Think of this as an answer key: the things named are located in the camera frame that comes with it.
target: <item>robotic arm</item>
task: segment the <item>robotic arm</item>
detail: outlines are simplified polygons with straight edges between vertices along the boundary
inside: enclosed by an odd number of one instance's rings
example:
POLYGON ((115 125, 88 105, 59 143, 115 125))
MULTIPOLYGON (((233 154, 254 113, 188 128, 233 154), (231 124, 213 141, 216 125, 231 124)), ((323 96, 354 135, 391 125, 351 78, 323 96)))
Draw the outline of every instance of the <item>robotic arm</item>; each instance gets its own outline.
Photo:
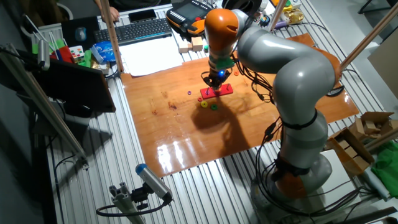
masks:
POLYGON ((268 188, 281 201, 303 198, 331 174, 329 161, 320 154, 328 127, 315 105, 333 89, 340 73, 321 52, 276 37, 247 21, 248 16, 237 9, 208 13, 209 86, 217 91, 226 80, 217 74, 234 66, 230 56, 237 40, 238 59, 244 66, 255 72, 276 73, 272 93, 283 124, 283 141, 268 188))

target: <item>red block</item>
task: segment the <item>red block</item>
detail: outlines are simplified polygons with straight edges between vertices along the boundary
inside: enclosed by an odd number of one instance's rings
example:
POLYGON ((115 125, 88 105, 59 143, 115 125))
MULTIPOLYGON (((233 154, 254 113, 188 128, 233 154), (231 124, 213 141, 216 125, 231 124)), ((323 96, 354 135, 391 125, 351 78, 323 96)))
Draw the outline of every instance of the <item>red block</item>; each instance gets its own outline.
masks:
POLYGON ((224 84, 220 89, 221 91, 215 92, 212 88, 203 88, 200 90, 201 97, 205 100, 234 93, 231 84, 224 84))

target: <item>white paper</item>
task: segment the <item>white paper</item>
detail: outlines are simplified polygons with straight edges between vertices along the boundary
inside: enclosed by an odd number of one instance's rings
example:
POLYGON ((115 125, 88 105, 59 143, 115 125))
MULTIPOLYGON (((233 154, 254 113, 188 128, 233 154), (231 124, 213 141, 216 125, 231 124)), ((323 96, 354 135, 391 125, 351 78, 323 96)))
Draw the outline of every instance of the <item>white paper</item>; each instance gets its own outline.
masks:
POLYGON ((183 60, 173 41, 159 38, 119 47, 125 71, 143 76, 180 66, 183 60))
POLYGON ((275 12, 275 7, 271 4, 271 2, 268 2, 265 12, 267 16, 275 12))

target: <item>keyboard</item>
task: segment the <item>keyboard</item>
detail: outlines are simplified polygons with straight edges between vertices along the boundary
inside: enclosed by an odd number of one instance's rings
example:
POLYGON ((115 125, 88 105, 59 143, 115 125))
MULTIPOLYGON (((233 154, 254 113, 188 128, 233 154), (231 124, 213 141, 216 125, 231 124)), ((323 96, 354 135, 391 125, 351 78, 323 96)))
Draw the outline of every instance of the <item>keyboard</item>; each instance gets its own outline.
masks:
MULTIPOLYGON (((115 31, 120 46, 172 35, 172 29, 166 19, 135 22, 115 27, 115 31)), ((97 43, 110 40, 107 29, 94 31, 94 37, 97 43)))

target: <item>cardboard box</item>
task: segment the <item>cardboard box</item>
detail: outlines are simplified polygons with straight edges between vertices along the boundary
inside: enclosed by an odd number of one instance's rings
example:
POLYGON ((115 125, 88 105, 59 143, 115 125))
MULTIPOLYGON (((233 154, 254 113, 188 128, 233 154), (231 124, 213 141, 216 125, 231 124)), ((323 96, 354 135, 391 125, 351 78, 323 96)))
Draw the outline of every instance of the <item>cardboard box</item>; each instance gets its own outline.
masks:
POLYGON ((356 151, 351 146, 346 148, 345 151, 351 158, 354 158, 354 157, 356 157, 358 155, 356 153, 356 151))
POLYGON ((368 162, 366 162, 364 159, 362 159, 361 156, 356 156, 354 158, 354 161, 359 166, 359 168, 362 169, 362 170, 365 170, 370 165, 368 162))
POLYGON ((370 155, 363 144, 347 128, 330 136, 326 142, 326 148, 336 151, 341 164, 352 176, 362 174, 364 170, 369 167, 372 162, 374 162, 372 155, 370 155), (348 149, 352 149, 355 153, 357 153, 357 155, 352 157, 354 153, 344 150, 337 140, 340 142, 342 140, 346 141, 350 146, 348 149))
POLYGON ((343 148, 346 149, 349 147, 349 144, 347 141, 345 141, 344 139, 342 141, 338 141, 338 144, 343 148))
POLYGON ((383 134, 398 128, 398 121, 390 121, 389 117, 394 113, 391 112, 366 112, 361 118, 355 118, 355 122, 349 127, 349 130, 357 137, 363 144, 367 144, 383 134), (375 132, 373 134, 367 134, 364 128, 364 124, 367 121, 373 122, 375 125, 375 132), (377 133, 377 127, 381 127, 379 133, 377 133))
POLYGON ((373 121, 364 121, 363 129, 365 134, 373 134, 376 132, 376 125, 374 125, 373 121))

